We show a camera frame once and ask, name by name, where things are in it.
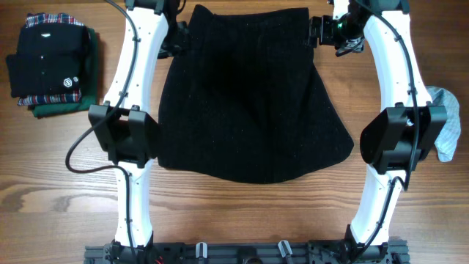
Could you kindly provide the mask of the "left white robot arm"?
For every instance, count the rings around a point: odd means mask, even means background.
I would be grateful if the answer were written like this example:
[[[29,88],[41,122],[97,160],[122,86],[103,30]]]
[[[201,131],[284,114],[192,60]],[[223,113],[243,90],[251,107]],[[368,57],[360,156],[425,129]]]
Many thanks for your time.
[[[149,97],[159,59],[186,49],[187,30],[176,17],[183,1],[126,1],[125,36],[113,83],[103,104],[89,108],[89,121],[108,169],[115,171],[118,227],[105,245],[107,263],[153,263],[149,218],[149,176],[157,155],[158,124],[150,116]]]

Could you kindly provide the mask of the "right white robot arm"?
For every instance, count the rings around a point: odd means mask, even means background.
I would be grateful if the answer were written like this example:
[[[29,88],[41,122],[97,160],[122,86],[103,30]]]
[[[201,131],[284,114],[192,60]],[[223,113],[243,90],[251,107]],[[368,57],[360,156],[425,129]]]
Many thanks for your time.
[[[336,56],[360,53],[368,45],[380,85],[380,113],[360,137],[366,180],[358,211],[343,240],[331,252],[338,263],[397,262],[388,228],[410,176],[424,160],[447,120],[444,106],[426,90],[410,33],[407,1],[332,1],[333,14],[313,17],[315,45]]]

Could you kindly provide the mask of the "black knit skirt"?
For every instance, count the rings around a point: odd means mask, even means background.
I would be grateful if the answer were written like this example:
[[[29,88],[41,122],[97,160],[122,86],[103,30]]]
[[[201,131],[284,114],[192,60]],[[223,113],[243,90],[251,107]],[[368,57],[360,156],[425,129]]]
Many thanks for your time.
[[[309,11],[218,15],[197,5],[173,59],[158,163],[239,183],[281,183],[341,163],[354,147],[314,66]]]

